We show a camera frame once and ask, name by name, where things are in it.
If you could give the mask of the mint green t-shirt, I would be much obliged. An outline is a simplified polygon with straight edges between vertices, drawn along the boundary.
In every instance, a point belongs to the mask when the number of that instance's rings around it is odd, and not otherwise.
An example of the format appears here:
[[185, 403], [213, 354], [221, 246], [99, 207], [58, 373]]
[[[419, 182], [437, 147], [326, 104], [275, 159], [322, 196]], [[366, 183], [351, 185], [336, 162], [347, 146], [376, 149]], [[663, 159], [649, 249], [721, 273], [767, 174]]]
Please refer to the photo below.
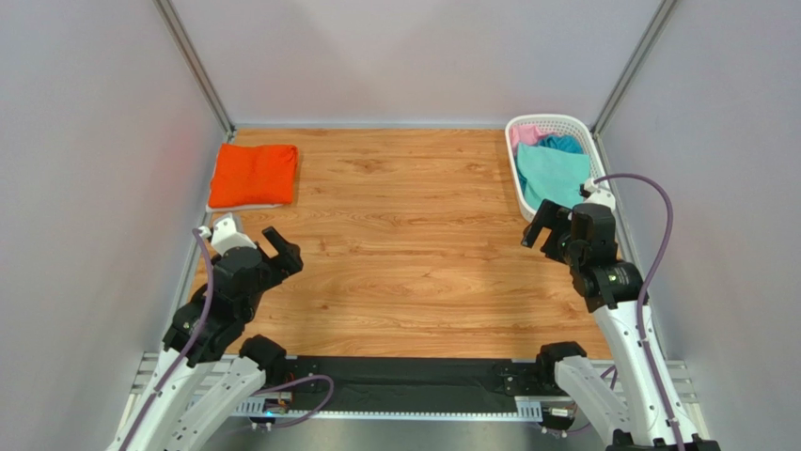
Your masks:
[[564, 207], [583, 201], [579, 186], [590, 176], [590, 159], [584, 153], [520, 144], [516, 169], [526, 203], [536, 210], [543, 200]]

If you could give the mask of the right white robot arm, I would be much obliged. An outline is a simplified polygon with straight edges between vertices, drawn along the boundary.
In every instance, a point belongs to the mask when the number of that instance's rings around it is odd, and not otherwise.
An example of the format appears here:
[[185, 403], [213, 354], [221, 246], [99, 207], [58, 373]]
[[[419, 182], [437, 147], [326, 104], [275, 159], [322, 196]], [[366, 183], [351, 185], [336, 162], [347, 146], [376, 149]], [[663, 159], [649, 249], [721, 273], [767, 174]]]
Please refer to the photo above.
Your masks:
[[543, 230], [542, 253], [568, 266], [574, 290], [603, 333], [623, 394], [614, 393], [574, 343], [543, 346], [538, 356], [556, 386], [569, 395], [608, 450], [717, 450], [701, 437], [660, 354], [636, 265], [618, 256], [616, 221], [608, 206], [572, 208], [545, 200], [526, 228], [532, 247]]

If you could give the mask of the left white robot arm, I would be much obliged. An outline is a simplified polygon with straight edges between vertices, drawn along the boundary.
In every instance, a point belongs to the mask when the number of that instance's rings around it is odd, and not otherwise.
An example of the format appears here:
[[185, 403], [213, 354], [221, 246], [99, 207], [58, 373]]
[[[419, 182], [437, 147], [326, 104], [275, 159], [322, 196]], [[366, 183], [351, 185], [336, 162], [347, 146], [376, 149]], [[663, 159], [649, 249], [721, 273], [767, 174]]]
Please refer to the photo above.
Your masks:
[[299, 245], [273, 227], [262, 235], [276, 253], [268, 256], [233, 220], [192, 231], [205, 261], [207, 282], [173, 316], [156, 367], [132, 416], [110, 443], [112, 450], [197, 450], [236, 406], [266, 384], [285, 381], [287, 352], [254, 335], [224, 375], [191, 402], [258, 311], [262, 295], [304, 268]]

